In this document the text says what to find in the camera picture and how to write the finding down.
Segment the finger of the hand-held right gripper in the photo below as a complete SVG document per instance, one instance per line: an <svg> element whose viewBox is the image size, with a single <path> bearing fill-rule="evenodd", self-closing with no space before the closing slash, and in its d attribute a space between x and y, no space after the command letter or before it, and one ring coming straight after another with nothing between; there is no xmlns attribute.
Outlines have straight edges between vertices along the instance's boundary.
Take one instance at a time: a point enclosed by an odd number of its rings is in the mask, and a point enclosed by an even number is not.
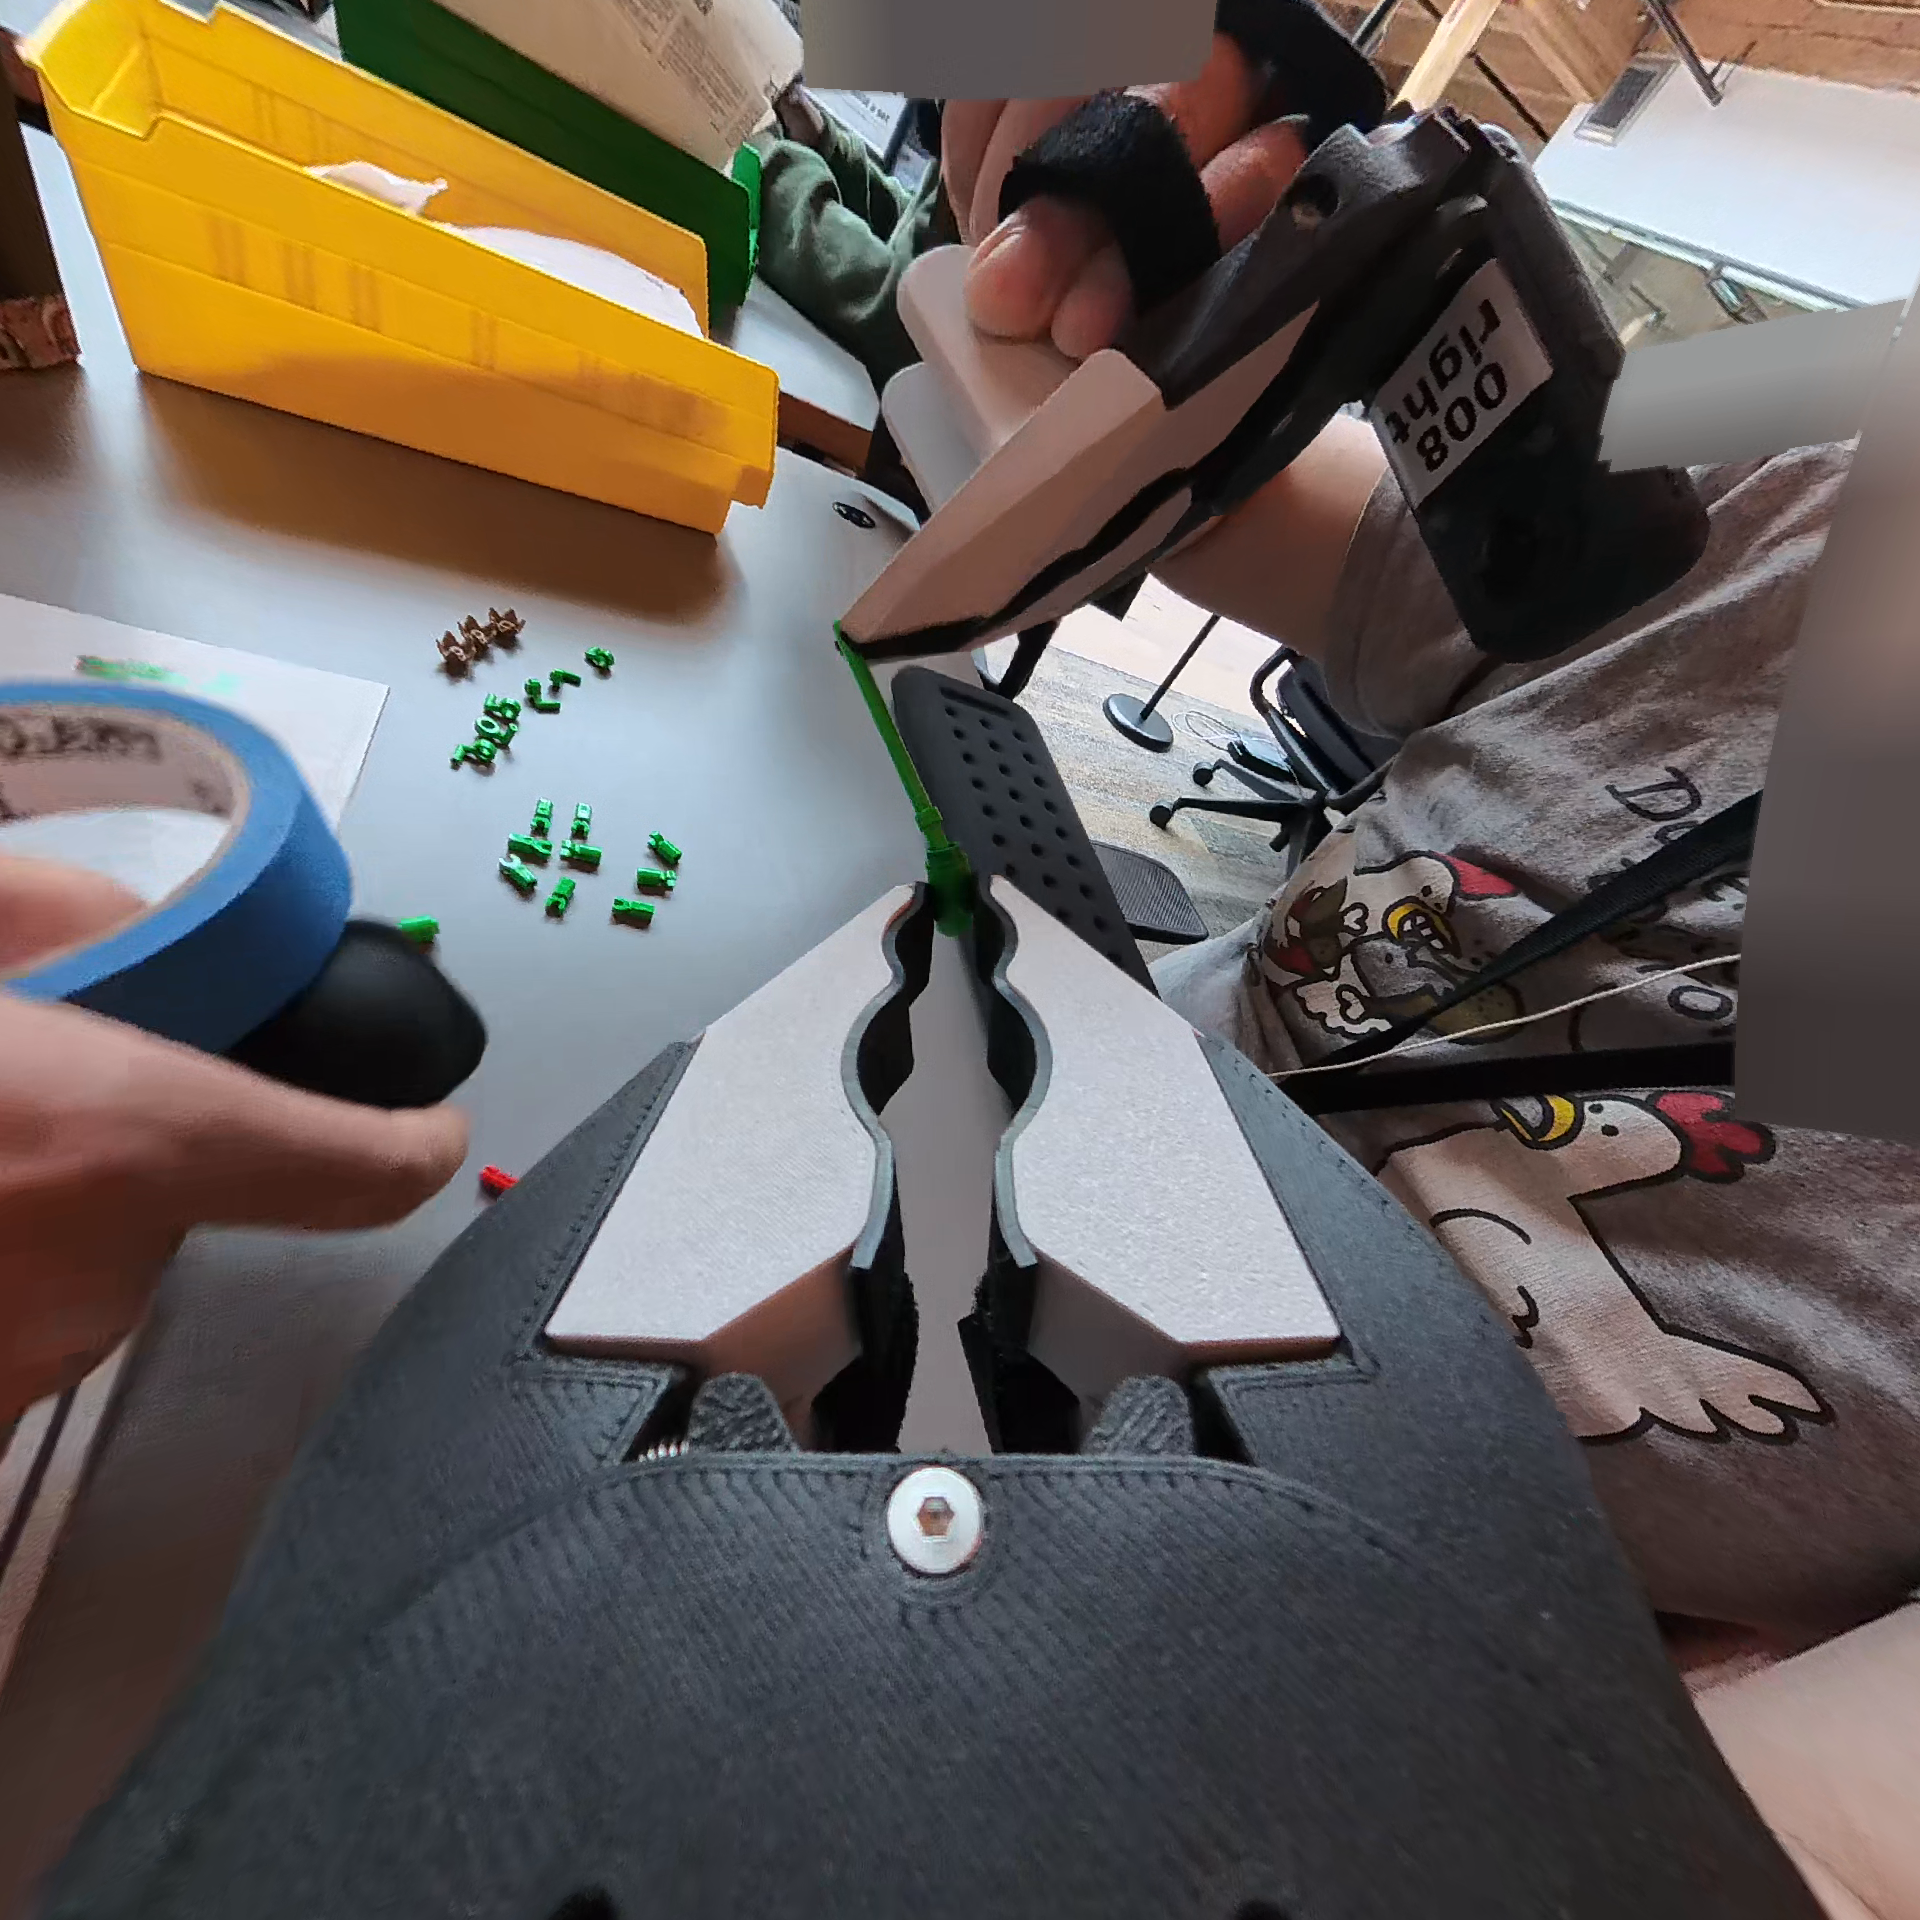
<svg viewBox="0 0 1920 1920"><path fill-rule="evenodd" d="M1187 501L1181 411L1121 353L1085 362L908 539L840 623L853 643L977 643L1040 570Z"/></svg>
<svg viewBox="0 0 1920 1920"><path fill-rule="evenodd" d="M979 620L977 646L1066 618L1138 583L1156 559L1208 525L1210 517L1190 501L1165 501L1105 550L1089 545L1048 563L1037 575L1016 590L1004 607Z"/></svg>

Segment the black office chair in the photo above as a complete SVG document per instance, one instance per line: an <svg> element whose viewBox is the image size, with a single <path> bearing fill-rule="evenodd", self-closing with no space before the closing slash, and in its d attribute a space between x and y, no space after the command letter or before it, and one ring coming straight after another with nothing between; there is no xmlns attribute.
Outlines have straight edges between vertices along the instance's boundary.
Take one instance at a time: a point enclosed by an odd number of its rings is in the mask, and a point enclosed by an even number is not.
<svg viewBox="0 0 1920 1920"><path fill-rule="evenodd" d="M1289 646L1267 659L1251 681L1258 715L1214 758L1190 767L1200 791L1155 805L1147 820L1169 830L1174 814L1198 809L1220 819L1278 825L1272 847L1286 874L1369 801L1386 782L1398 747L1350 729L1330 706L1318 669Z"/></svg>

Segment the white paper bags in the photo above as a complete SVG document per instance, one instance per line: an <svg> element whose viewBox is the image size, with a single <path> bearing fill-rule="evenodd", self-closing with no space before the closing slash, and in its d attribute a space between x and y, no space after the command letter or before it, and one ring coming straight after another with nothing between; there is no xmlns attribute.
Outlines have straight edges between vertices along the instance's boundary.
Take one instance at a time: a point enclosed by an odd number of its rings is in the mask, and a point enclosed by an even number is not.
<svg viewBox="0 0 1920 1920"><path fill-rule="evenodd" d="M545 74L725 173L803 68L777 2L450 2Z"/></svg>

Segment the lego instruction booklet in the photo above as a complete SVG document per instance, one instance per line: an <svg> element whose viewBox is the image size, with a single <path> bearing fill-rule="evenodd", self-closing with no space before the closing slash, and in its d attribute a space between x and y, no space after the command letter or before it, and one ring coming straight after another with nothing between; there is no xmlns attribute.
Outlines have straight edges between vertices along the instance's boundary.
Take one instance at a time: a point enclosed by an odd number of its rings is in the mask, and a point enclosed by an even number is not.
<svg viewBox="0 0 1920 1920"><path fill-rule="evenodd" d="M2 596L2 681L144 689L218 705L272 734L331 827L364 773L388 689L260 651Z"/></svg>

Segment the yellow plastic bin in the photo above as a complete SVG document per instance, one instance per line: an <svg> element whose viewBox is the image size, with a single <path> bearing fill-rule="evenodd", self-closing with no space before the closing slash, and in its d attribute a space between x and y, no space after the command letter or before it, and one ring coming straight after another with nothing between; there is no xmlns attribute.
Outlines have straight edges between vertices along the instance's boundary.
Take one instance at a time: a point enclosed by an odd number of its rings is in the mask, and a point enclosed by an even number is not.
<svg viewBox="0 0 1920 1920"><path fill-rule="evenodd" d="M21 45L134 363L718 534L777 373L482 246L620 255L709 319L704 239L230 7L60 5Z"/></svg>

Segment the thin green lego rod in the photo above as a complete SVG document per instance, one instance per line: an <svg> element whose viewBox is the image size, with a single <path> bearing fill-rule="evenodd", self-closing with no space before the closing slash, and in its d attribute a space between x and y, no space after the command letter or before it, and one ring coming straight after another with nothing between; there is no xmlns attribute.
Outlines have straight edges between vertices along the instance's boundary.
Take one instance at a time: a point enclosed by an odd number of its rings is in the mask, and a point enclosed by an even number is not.
<svg viewBox="0 0 1920 1920"><path fill-rule="evenodd" d="M936 862L950 862L954 857L960 857L960 847L948 837L945 815L932 796L929 794L918 766L906 747L906 738L898 729L896 713L890 706L888 694L877 686L872 663L865 659L865 653L857 651L857 646L845 635L840 622L832 623L832 639L835 651L848 666L853 684L880 734L880 743L888 750L890 761L894 763L908 805L914 811L914 825L925 846L929 867L932 869Z"/></svg>

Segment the black lego set box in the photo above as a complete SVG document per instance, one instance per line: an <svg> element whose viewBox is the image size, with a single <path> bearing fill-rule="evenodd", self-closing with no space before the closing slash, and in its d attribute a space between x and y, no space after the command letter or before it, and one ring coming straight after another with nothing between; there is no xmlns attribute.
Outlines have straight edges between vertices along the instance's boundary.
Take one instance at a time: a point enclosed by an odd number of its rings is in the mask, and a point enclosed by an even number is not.
<svg viewBox="0 0 1920 1920"><path fill-rule="evenodd" d="M43 217L19 119L2 81L2 370L30 373L81 362L81 339Z"/></svg>

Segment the black rounded device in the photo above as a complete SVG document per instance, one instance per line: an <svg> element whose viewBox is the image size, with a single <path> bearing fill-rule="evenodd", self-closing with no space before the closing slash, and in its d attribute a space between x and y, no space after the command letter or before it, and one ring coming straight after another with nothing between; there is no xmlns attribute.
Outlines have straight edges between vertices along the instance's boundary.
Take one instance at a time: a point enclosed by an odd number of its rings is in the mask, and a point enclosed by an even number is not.
<svg viewBox="0 0 1920 1920"><path fill-rule="evenodd" d="M441 1103L484 1059L486 1026L445 978L436 946L352 919L315 981L226 1060L289 1089L381 1110Z"/></svg>

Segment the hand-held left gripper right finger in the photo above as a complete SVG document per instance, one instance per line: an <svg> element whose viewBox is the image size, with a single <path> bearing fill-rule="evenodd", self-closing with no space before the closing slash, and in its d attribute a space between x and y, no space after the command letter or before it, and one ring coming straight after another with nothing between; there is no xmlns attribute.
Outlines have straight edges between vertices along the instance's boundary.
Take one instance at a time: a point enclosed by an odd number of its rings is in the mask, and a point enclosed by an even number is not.
<svg viewBox="0 0 1920 1920"><path fill-rule="evenodd" d="M995 985L1032 1038L996 1156L998 1225L1037 1270L1027 1348L1076 1398L1129 1375L1317 1359L1337 1321L1198 1031L1005 877Z"/></svg>

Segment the scattered small green lego pieces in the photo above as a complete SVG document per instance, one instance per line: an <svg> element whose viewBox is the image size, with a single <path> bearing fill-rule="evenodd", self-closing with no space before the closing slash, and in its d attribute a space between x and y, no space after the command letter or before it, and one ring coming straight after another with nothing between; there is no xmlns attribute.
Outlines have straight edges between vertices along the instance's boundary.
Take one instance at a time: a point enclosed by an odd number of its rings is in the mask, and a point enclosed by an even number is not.
<svg viewBox="0 0 1920 1920"><path fill-rule="evenodd" d="M472 659L469 675L510 649L492 645L490 653ZM482 694L467 737L448 753L448 767L453 773L472 771L478 777L501 773L516 754L518 737L533 715L560 713L572 690L587 681L609 681L616 666L618 659L611 649L594 645L584 653L584 669L572 666L542 667L522 681L518 692L494 690ZM441 671L445 681L469 676L450 676L444 667ZM536 796L526 809L526 825L507 833L502 841L496 876L518 901L540 901L549 921L565 923L580 883L602 874L605 865L594 827L597 814L589 801L576 801L570 814L560 814L560 805L549 796ZM612 897L609 905L609 921L616 925L650 929L658 903L672 899L681 886L686 855L672 837L652 830L645 834L643 850L645 860L630 876L630 891Z"/></svg>

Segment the blue masking tape roll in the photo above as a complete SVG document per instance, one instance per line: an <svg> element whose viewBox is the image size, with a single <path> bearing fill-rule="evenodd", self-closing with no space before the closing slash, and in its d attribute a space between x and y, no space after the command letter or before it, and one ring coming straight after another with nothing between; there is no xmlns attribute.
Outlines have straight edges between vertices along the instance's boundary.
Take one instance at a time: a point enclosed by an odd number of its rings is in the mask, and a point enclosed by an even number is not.
<svg viewBox="0 0 1920 1920"><path fill-rule="evenodd" d="M5 973L162 1041L226 1052L300 997L352 905L347 855L289 753L244 715L162 689L2 686L10 822L185 809L224 837L171 894L118 929Z"/></svg>

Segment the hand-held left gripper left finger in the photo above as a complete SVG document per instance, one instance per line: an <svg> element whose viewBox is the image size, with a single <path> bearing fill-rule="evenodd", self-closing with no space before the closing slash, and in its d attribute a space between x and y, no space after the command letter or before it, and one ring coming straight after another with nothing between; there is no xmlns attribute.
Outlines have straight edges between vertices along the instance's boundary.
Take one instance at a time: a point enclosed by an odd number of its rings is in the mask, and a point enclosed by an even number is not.
<svg viewBox="0 0 1920 1920"><path fill-rule="evenodd" d="M924 890L857 911L696 1042L545 1324L562 1353L842 1373L898 1317L896 1151Z"/></svg>

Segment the person's right hand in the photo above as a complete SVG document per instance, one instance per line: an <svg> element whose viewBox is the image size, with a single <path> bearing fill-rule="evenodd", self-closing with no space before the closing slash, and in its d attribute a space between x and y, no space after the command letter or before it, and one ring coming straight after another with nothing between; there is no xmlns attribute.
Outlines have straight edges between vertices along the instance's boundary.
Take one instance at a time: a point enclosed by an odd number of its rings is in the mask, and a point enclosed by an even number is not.
<svg viewBox="0 0 1920 1920"><path fill-rule="evenodd" d="M1193 81L1131 86L1178 130L1211 206L1220 246L1258 231L1305 165L1296 127L1267 119L1268 81L1232 36L1211 39ZM948 100L945 188L963 243L971 323L1005 340L1052 340L1069 358L1113 345L1136 311L1121 250L1092 209L1034 199L1001 219L1016 157L1082 98Z"/></svg>

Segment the person's right forearm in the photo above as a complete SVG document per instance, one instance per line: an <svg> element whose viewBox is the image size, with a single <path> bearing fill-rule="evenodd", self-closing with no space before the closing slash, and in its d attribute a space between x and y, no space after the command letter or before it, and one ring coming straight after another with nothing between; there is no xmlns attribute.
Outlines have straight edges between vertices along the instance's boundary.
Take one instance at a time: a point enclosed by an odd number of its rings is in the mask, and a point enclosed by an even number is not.
<svg viewBox="0 0 1920 1920"><path fill-rule="evenodd" d="M1208 612L1321 655L1339 575L1382 474L1376 431L1339 413L1258 494L1163 558L1155 575Z"/></svg>

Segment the white paper in bin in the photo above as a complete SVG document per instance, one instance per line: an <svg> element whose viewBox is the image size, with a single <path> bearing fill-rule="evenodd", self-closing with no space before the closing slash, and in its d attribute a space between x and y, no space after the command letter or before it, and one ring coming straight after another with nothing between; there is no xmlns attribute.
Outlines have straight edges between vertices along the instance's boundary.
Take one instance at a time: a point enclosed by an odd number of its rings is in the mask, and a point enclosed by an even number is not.
<svg viewBox="0 0 1920 1920"><path fill-rule="evenodd" d="M427 227L458 233L481 250L518 261L576 291L604 297L646 319L658 319L691 339L707 337L691 300L677 284L646 273L620 253L545 231L496 225L462 227L436 219L432 206L448 189L445 181L396 177L369 161L314 165L307 171L314 179L344 186L365 199L398 209Z"/></svg>

